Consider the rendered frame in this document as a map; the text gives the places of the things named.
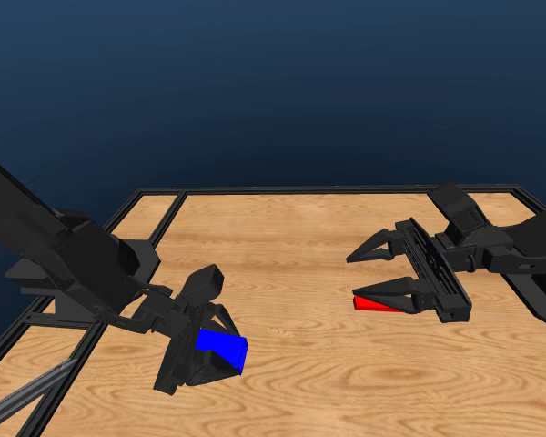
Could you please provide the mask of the blue hollow socket block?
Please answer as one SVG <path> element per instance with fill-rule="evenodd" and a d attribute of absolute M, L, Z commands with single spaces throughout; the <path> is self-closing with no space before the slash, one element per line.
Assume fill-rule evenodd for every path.
<path fill-rule="evenodd" d="M 213 351 L 241 374 L 248 352 L 245 337 L 212 330 L 201 330 L 197 336 L 196 349 Z"/>

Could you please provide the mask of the thin red peg bar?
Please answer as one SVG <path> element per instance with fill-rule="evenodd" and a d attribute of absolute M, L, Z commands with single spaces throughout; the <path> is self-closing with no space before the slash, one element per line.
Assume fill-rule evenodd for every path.
<path fill-rule="evenodd" d="M 354 296 L 353 297 L 353 307 L 354 307 L 355 310 L 378 311 L 378 312 L 401 312 L 401 313 L 406 312 L 405 310 L 396 309 L 396 308 L 393 308 L 393 307 L 378 303 L 376 301 L 361 298 L 359 296 Z M 420 310 L 419 311 L 411 311 L 411 312 L 407 311 L 406 313 L 407 314 L 409 314 L 409 313 L 410 314 L 418 314 L 418 313 L 420 313 Z"/>

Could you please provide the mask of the grey metal strut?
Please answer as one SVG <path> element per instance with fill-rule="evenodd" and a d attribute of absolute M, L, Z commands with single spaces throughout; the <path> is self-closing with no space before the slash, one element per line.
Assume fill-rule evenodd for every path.
<path fill-rule="evenodd" d="M 63 380 L 73 370 L 77 359 L 68 359 L 11 392 L 0 400 L 0 424 Z"/>

